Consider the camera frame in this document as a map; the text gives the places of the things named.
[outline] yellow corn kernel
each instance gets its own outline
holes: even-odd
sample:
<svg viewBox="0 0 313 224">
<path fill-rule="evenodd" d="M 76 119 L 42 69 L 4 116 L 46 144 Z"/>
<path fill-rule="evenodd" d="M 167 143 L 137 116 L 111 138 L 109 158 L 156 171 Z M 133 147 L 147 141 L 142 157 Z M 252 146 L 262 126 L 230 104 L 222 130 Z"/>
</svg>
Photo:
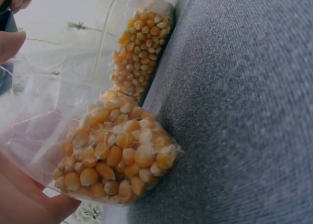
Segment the yellow corn kernel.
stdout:
<svg viewBox="0 0 313 224">
<path fill-rule="evenodd" d="M 147 14 L 148 14 L 148 19 L 150 20 L 154 20 L 156 14 L 153 13 L 152 11 L 147 11 Z"/>
<path fill-rule="evenodd" d="M 96 182 L 93 185 L 91 185 L 91 191 L 93 195 L 97 198 L 104 197 L 106 195 L 104 191 L 104 186 L 100 182 Z"/>
<path fill-rule="evenodd" d="M 103 143 L 105 138 L 107 136 L 107 132 L 105 132 L 104 130 L 100 130 L 96 133 L 96 144 L 99 144 L 99 143 Z"/>
<path fill-rule="evenodd" d="M 87 106 L 87 113 L 89 113 L 90 111 L 92 111 L 93 109 L 95 109 L 97 107 L 96 104 L 89 104 Z"/>
<path fill-rule="evenodd" d="M 134 192 L 129 181 L 121 181 L 118 189 L 118 195 L 123 202 L 128 202 L 132 199 L 132 197 L 134 196 Z"/>
<path fill-rule="evenodd" d="M 123 161 L 120 161 L 115 167 L 114 170 L 118 175 L 122 175 L 124 173 L 124 169 L 125 169 L 125 164 L 123 163 Z"/>
<path fill-rule="evenodd" d="M 128 132 L 120 133 L 116 137 L 115 143 L 120 148 L 130 148 L 134 144 L 134 137 L 130 133 L 128 133 Z"/>
<path fill-rule="evenodd" d="M 73 145 L 70 142 L 63 143 L 61 149 L 66 154 L 66 156 L 73 154 Z"/>
<path fill-rule="evenodd" d="M 119 111 L 119 109 L 114 109 L 109 116 L 109 120 L 114 122 L 117 120 L 117 118 L 120 116 L 121 112 Z"/>
<path fill-rule="evenodd" d="M 127 80 L 131 81 L 134 78 L 134 74 L 129 74 L 129 76 L 127 77 Z"/>
<path fill-rule="evenodd" d="M 157 26 L 160 28 L 160 29 L 166 29 L 167 27 L 167 24 L 165 22 L 160 22 L 157 24 Z"/>
<path fill-rule="evenodd" d="M 164 39 L 165 36 L 167 35 L 167 30 L 166 29 L 162 29 L 158 35 L 159 39 Z"/>
<path fill-rule="evenodd" d="M 67 187 L 65 184 L 65 176 L 62 176 L 56 179 L 54 186 L 59 188 L 61 191 L 64 191 Z"/>
<path fill-rule="evenodd" d="M 153 44 L 152 40 L 150 40 L 150 39 L 146 40 L 146 46 L 148 47 L 148 50 L 149 50 L 149 48 L 151 48 L 152 44 Z"/>
<path fill-rule="evenodd" d="M 147 49 L 146 44 L 145 44 L 145 43 L 142 43 L 142 44 L 140 45 L 140 49 L 141 49 L 141 50 L 146 50 L 146 49 Z"/>
<path fill-rule="evenodd" d="M 149 58 L 141 59 L 140 62 L 141 64 L 146 65 L 150 62 L 150 59 Z"/>
<path fill-rule="evenodd" d="M 135 155 L 136 150 L 133 148 L 126 148 L 123 150 L 122 153 L 122 160 L 123 163 L 126 165 L 130 165 L 134 163 L 134 155 Z"/>
<path fill-rule="evenodd" d="M 107 90 L 106 92 L 101 93 L 100 100 L 116 100 L 117 97 L 117 92 L 113 90 Z"/>
<path fill-rule="evenodd" d="M 151 143 L 142 144 L 141 147 L 137 149 L 134 160 L 140 167 L 147 168 L 153 164 L 154 157 L 153 145 Z"/>
<path fill-rule="evenodd" d="M 92 120 L 89 117 L 89 115 L 85 115 L 83 116 L 78 123 L 78 131 L 82 130 L 82 131 L 89 131 L 89 128 L 92 126 Z"/>
<path fill-rule="evenodd" d="M 139 135 L 140 135 L 140 133 L 141 133 L 141 130 L 135 130 L 135 131 L 132 132 L 132 135 L 134 137 L 134 141 L 135 142 L 139 142 Z"/>
<path fill-rule="evenodd" d="M 121 44 L 121 48 L 122 49 L 125 49 L 128 45 L 129 45 L 129 43 L 130 42 L 132 42 L 131 40 L 127 40 L 126 42 L 124 42 L 123 44 Z"/>
<path fill-rule="evenodd" d="M 147 21 L 147 25 L 149 26 L 149 27 L 154 27 L 155 26 L 155 22 L 154 22 L 154 20 L 148 20 Z"/>
<path fill-rule="evenodd" d="M 141 30 L 143 34 L 147 34 L 150 32 L 150 27 L 148 25 L 144 26 Z"/>
<path fill-rule="evenodd" d="M 150 113 L 150 112 L 147 112 L 147 111 L 142 111 L 141 115 L 140 115 L 143 119 L 147 119 L 147 120 L 150 120 L 152 122 L 155 122 L 156 119 L 154 118 L 154 116 Z"/>
<path fill-rule="evenodd" d="M 69 172 L 65 176 L 65 185 L 71 191 L 77 191 L 80 187 L 80 179 L 77 173 Z"/>
<path fill-rule="evenodd" d="M 147 70 L 147 73 L 150 74 L 150 73 L 152 73 L 153 71 L 154 71 L 154 68 L 149 65 L 149 69 Z M 146 80 L 149 80 L 149 79 L 150 79 L 150 75 L 148 75 L 148 77 L 146 76 L 145 79 L 146 79 Z"/>
<path fill-rule="evenodd" d="M 151 40 L 155 43 L 155 44 L 159 44 L 160 40 L 158 39 L 158 37 L 156 36 L 152 36 Z"/>
<path fill-rule="evenodd" d="M 144 168 L 139 171 L 139 177 L 146 183 L 150 183 L 155 179 L 155 176 L 150 172 L 150 168 Z"/>
<path fill-rule="evenodd" d="M 177 156 L 177 149 L 175 145 L 162 147 L 157 153 L 156 164 L 161 169 L 169 169 L 173 166 Z"/>
<path fill-rule="evenodd" d="M 116 166 L 122 159 L 122 149 L 117 146 L 111 148 L 110 154 L 107 158 L 107 164 L 109 166 Z"/>
<path fill-rule="evenodd" d="M 96 171 L 101 177 L 106 180 L 115 180 L 115 174 L 113 169 L 104 162 L 99 162 L 96 166 Z"/>
<path fill-rule="evenodd" d="M 141 49 L 140 49 L 139 46 L 136 46 L 136 47 L 134 48 L 134 53 L 135 53 L 135 54 L 140 54 L 140 53 L 141 53 Z"/>
<path fill-rule="evenodd" d="M 167 34 L 169 34 L 171 32 L 171 26 L 166 26 L 166 31 L 167 31 Z"/>
<path fill-rule="evenodd" d="M 93 121 L 103 123 L 109 119 L 109 112 L 105 108 L 96 108 L 91 111 Z"/>
<path fill-rule="evenodd" d="M 162 20 L 162 22 L 165 22 L 167 25 L 171 25 L 171 23 L 170 23 L 170 21 L 169 21 L 168 18 L 164 18 L 164 19 Z"/>
<path fill-rule="evenodd" d="M 92 167 L 96 166 L 98 159 L 94 155 L 94 152 L 95 151 L 92 147 L 88 147 L 84 150 L 83 160 L 82 160 L 84 166 L 86 166 L 88 168 L 92 168 Z"/>
<path fill-rule="evenodd" d="M 129 29 L 129 28 L 133 27 L 133 26 L 134 26 L 134 23 L 135 23 L 135 20 L 134 20 L 134 19 L 130 19 L 130 20 L 128 21 L 128 26 L 127 26 L 127 28 Z"/>
<path fill-rule="evenodd" d="M 140 129 L 141 130 L 144 130 L 146 128 L 150 128 L 151 129 L 153 127 L 153 122 L 151 122 L 150 120 L 147 120 L 147 119 L 142 119 L 142 120 L 139 121 L 139 125 L 140 125 Z"/>
<path fill-rule="evenodd" d="M 118 193 L 118 188 L 119 188 L 119 184 L 117 181 L 114 181 L 114 180 L 108 181 L 104 185 L 104 191 L 106 192 L 106 194 L 110 196 L 116 195 Z"/>
<path fill-rule="evenodd" d="M 157 121 L 155 121 L 153 125 L 154 129 L 152 129 L 152 132 L 155 135 L 168 137 L 167 132 L 162 128 L 162 126 Z"/>
<path fill-rule="evenodd" d="M 162 177 L 166 175 L 167 170 L 161 169 L 160 167 L 158 167 L 157 163 L 154 162 L 150 167 L 150 172 L 156 177 Z"/>
<path fill-rule="evenodd" d="M 113 59 L 113 62 L 117 65 L 123 64 L 124 62 L 124 57 L 118 55 L 116 58 Z"/>
<path fill-rule="evenodd" d="M 131 38 L 131 34 L 130 32 L 126 31 L 123 33 L 123 35 L 121 36 L 121 38 L 118 40 L 119 44 L 123 44 L 125 43 L 127 40 L 129 40 Z"/>
<path fill-rule="evenodd" d="M 58 168 L 61 169 L 62 171 L 65 171 L 65 162 L 66 162 L 67 158 L 63 158 L 59 163 L 58 163 Z"/>
<path fill-rule="evenodd" d="M 134 75 L 136 76 L 136 78 L 138 78 L 138 76 L 141 75 L 139 70 L 134 70 Z"/>
<path fill-rule="evenodd" d="M 116 119 L 116 121 L 114 122 L 114 125 L 120 125 L 124 122 L 128 121 L 128 115 L 127 114 L 121 114 L 118 116 L 118 118 Z"/>
<path fill-rule="evenodd" d="M 115 59 L 118 56 L 117 50 L 112 51 L 112 59 Z"/>
<path fill-rule="evenodd" d="M 106 159 L 109 156 L 110 148 L 107 147 L 104 143 L 99 143 L 95 149 L 95 157 L 97 159 Z"/>
<path fill-rule="evenodd" d="M 80 174 L 80 182 L 82 186 L 90 186 L 98 181 L 98 173 L 93 168 L 87 168 Z"/>
<path fill-rule="evenodd" d="M 154 49 L 158 49 L 159 47 L 160 47 L 160 45 L 157 44 L 157 43 L 153 43 L 153 44 L 152 44 L 152 48 L 154 48 Z"/>
<path fill-rule="evenodd" d="M 146 59 L 149 56 L 149 53 L 146 50 L 143 50 L 139 53 L 139 58 Z"/>
<path fill-rule="evenodd" d="M 141 69 L 141 71 L 140 71 L 140 73 L 141 73 L 141 75 L 142 76 L 145 76 L 146 74 L 147 74 L 147 70 L 149 69 L 149 65 L 141 65 L 140 66 L 140 69 Z"/>
<path fill-rule="evenodd" d="M 74 165 L 77 162 L 77 159 L 74 155 L 67 157 L 65 161 L 65 171 L 74 171 Z"/>
<path fill-rule="evenodd" d="M 165 44 L 165 40 L 164 39 L 159 40 L 159 44 L 160 45 L 164 45 Z"/>
<path fill-rule="evenodd" d="M 141 45 L 142 41 L 139 40 L 139 39 L 136 37 L 134 43 L 135 43 L 136 46 L 139 46 L 139 45 Z"/>
<path fill-rule="evenodd" d="M 161 31 L 160 28 L 157 26 L 154 26 L 150 29 L 150 33 L 153 36 L 158 36 L 160 34 L 160 31 Z"/>
<path fill-rule="evenodd" d="M 88 139 L 89 139 L 89 134 L 87 132 L 78 131 L 72 141 L 73 148 L 74 149 L 81 148 L 88 142 Z"/>
<path fill-rule="evenodd" d="M 171 144 L 171 139 L 167 135 L 162 135 L 153 139 L 153 145 L 156 147 L 167 147 Z"/>
<path fill-rule="evenodd" d="M 156 48 L 156 54 L 161 53 L 161 51 L 162 51 L 162 47 L 158 47 L 158 48 Z"/>
<path fill-rule="evenodd" d="M 63 174 L 63 171 L 59 168 L 56 168 L 54 171 L 53 171 L 53 178 L 54 180 L 57 180 L 58 178 L 62 177 L 64 174 Z"/>
<path fill-rule="evenodd" d="M 144 40 L 146 39 L 146 35 L 143 34 L 142 32 L 138 32 L 138 33 L 136 34 L 136 37 L 137 37 L 137 39 L 140 40 L 140 41 L 144 41 Z"/>
<path fill-rule="evenodd" d="M 131 132 L 133 132 L 135 130 L 139 130 L 139 129 L 140 129 L 140 124 L 137 120 L 129 120 L 129 121 L 125 122 L 122 126 L 123 132 L 131 133 Z"/>
<path fill-rule="evenodd" d="M 75 192 L 70 192 L 70 194 L 75 196 L 75 197 L 84 198 L 87 200 L 95 199 L 91 188 L 88 186 L 82 186 L 79 190 L 77 190 Z"/>
<path fill-rule="evenodd" d="M 134 27 L 131 27 L 131 28 L 128 29 L 128 31 L 129 31 L 130 34 L 131 34 L 130 41 L 134 42 L 134 41 L 135 41 L 135 38 L 136 38 L 137 30 L 136 30 Z"/>
<path fill-rule="evenodd" d="M 128 114 L 132 111 L 133 107 L 134 106 L 131 103 L 126 102 L 121 106 L 119 110 L 121 111 L 122 114 Z"/>
<path fill-rule="evenodd" d="M 126 50 L 129 51 L 129 52 L 133 52 L 135 48 L 135 43 L 134 42 L 131 42 L 129 43 L 129 45 L 126 47 Z"/>
<path fill-rule="evenodd" d="M 130 74 L 130 72 L 127 69 L 123 69 L 119 72 L 119 74 L 121 76 L 127 77 Z"/>
<path fill-rule="evenodd" d="M 139 61 L 135 62 L 135 64 L 134 64 L 135 69 L 136 70 L 140 69 L 140 65 L 141 65 L 141 63 Z"/>
<path fill-rule="evenodd" d="M 76 133 L 79 131 L 78 127 L 70 128 L 67 132 L 66 141 L 73 141 Z"/>
<path fill-rule="evenodd" d="M 122 56 L 122 57 L 125 57 L 125 56 L 126 56 L 126 50 L 125 50 L 125 48 L 122 48 L 122 49 L 121 49 L 119 55 Z"/>
<path fill-rule="evenodd" d="M 134 62 L 134 65 L 135 65 L 136 62 L 139 61 L 139 56 L 137 54 L 133 54 L 133 60 L 135 61 Z"/>
<path fill-rule="evenodd" d="M 157 60 L 157 56 L 155 54 L 149 54 L 149 59 Z"/>
<path fill-rule="evenodd" d="M 144 22 L 141 20 L 138 20 L 134 23 L 134 28 L 138 31 L 140 31 L 144 26 Z"/>
<path fill-rule="evenodd" d="M 152 54 L 155 52 L 155 49 L 153 47 L 150 47 L 147 49 L 148 53 Z"/>
<path fill-rule="evenodd" d="M 132 58 L 132 55 L 133 55 L 133 54 L 132 54 L 130 51 L 128 51 L 128 52 L 126 52 L 125 58 L 128 59 L 128 60 L 130 60 L 130 59 Z"/>
<path fill-rule="evenodd" d="M 155 23 L 160 23 L 163 20 L 163 18 L 160 15 L 156 15 L 154 18 Z"/>
<path fill-rule="evenodd" d="M 140 196 L 145 191 L 145 182 L 141 180 L 139 176 L 132 177 L 131 187 L 134 193 Z"/>
<path fill-rule="evenodd" d="M 137 79 L 133 79 L 132 83 L 133 83 L 134 86 L 139 86 L 140 85 L 140 82 Z"/>
<path fill-rule="evenodd" d="M 148 13 L 146 11 L 142 11 L 139 17 L 141 20 L 146 20 L 148 18 Z"/>
<path fill-rule="evenodd" d="M 144 87 L 142 87 L 142 86 L 137 86 L 137 87 L 136 87 L 136 92 L 142 93 L 142 92 L 144 92 L 144 91 L 145 91 Z"/>
<path fill-rule="evenodd" d="M 140 167 L 138 164 L 131 164 L 124 169 L 125 176 L 132 177 L 139 173 Z"/>
<path fill-rule="evenodd" d="M 82 171 L 86 169 L 86 167 L 84 166 L 84 164 L 82 162 L 77 162 L 75 165 L 74 165 L 74 170 L 77 174 L 81 174 Z"/>
<path fill-rule="evenodd" d="M 130 119 L 137 119 L 140 117 L 142 113 L 141 107 L 134 107 L 132 111 L 129 113 Z"/>
<path fill-rule="evenodd" d="M 151 61 L 149 62 L 149 65 L 150 65 L 151 67 L 155 67 L 155 66 L 157 65 L 157 62 L 156 62 L 155 60 L 151 60 Z"/>
</svg>

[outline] dark object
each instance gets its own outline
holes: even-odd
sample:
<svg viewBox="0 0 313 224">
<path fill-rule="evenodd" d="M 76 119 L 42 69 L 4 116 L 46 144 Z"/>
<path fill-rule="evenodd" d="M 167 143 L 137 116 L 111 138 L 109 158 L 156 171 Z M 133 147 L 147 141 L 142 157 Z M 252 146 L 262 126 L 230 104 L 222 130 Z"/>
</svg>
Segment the dark object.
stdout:
<svg viewBox="0 0 313 224">
<path fill-rule="evenodd" d="M 0 31 L 18 31 L 12 11 L 7 10 L 11 1 L 12 0 L 4 0 L 4 3 L 0 6 Z M 9 91 L 12 87 L 12 75 L 10 73 L 13 73 L 14 64 L 6 63 L 1 66 L 4 69 L 0 68 L 0 96 Z"/>
</svg>

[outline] skin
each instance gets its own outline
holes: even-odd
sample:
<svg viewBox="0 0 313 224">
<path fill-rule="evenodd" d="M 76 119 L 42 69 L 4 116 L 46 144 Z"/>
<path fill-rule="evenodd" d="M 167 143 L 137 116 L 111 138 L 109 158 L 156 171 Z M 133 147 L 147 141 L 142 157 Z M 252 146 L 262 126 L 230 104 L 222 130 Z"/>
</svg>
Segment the skin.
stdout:
<svg viewBox="0 0 313 224">
<path fill-rule="evenodd" d="M 26 8 L 31 1 L 32 0 L 13 0 L 11 8 L 16 13 L 20 9 Z M 8 33 L 0 31 L 0 64 L 5 63 L 15 56 L 24 41 L 24 32 Z M 19 139 L 25 142 L 25 144 L 22 145 L 23 148 L 32 148 L 38 151 L 39 148 L 33 148 L 33 145 L 27 145 L 27 139 L 32 138 L 36 140 L 38 137 L 38 139 L 44 140 L 43 136 L 48 137 L 53 132 L 53 125 L 60 120 L 59 116 L 59 113 L 51 112 L 47 115 L 43 115 L 42 119 L 37 119 L 37 122 L 33 121 L 33 123 L 38 126 L 38 131 L 33 131 L 34 134 L 32 135 L 25 131 L 27 129 L 26 122 L 26 124 L 18 124 L 15 128 L 11 129 L 11 131 L 6 132 L 0 137 L 0 143 L 2 144 L 0 146 L 0 223 L 59 224 L 62 220 L 71 215 L 80 205 L 80 201 L 65 195 L 57 195 L 52 198 L 46 196 L 42 192 L 45 187 L 19 169 L 27 166 L 25 162 L 19 160 L 19 158 L 14 155 L 14 148 L 18 148 L 20 145 L 17 144 L 15 146 L 14 141 L 12 141 L 10 146 L 6 147 L 7 145 L 3 142 L 3 140 L 11 141 L 11 139 Z M 26 119 L 27 113 L 25 113 L 22 118 Z M 52 150 L 48 151 L 43 157 L 43 161 L 38 162 L 37 167 L 47 162 L 48 158 L 55 159 L 56 161 L 49 161 L 49 163 L 56 166 L 61 156 L 59 152 L 59 150 L 58 152 Z M 49 179 L 52 178 L 48 177 L 42 179 L 49 182 Z"/>
</svg>

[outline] gray fabric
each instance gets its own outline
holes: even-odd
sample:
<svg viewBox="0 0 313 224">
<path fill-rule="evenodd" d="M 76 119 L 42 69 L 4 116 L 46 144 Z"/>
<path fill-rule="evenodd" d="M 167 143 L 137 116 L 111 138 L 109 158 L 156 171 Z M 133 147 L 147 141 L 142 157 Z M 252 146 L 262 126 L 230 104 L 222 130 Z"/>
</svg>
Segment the gray fabric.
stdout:
<svg viewBox="0 0 313 224">
<path fill-rule="evenodd" d="M 144 107 L 183 158 L 132 224 L 313 223 L 313 0 L 190 0 Z"/>
</svg>

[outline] plastic bag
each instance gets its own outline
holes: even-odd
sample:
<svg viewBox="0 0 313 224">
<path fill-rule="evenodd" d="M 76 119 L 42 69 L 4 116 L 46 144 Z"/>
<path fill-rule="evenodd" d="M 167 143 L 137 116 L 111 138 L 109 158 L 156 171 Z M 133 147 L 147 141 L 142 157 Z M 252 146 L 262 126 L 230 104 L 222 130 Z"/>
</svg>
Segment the plastic bag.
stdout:
<svg viewBox="0 0 313 224">
<path fill-rule="evenodd" d="M 141 106 L 174 27 L 174 9 L 166 0 L 114 0 L 106 20 L 103 47 L 114 47 L 110 71 L 96 67 L 94 83 L 110 75 L 113 89 Z"/>
<path fill-rule="evenodd" d="M 22 91 L 0 97 L 0 150 L 36 181 L 78 199 L 128 204 L 173 167 L 180 146 L 133 98 L 15 65 Z"/>
</svg>

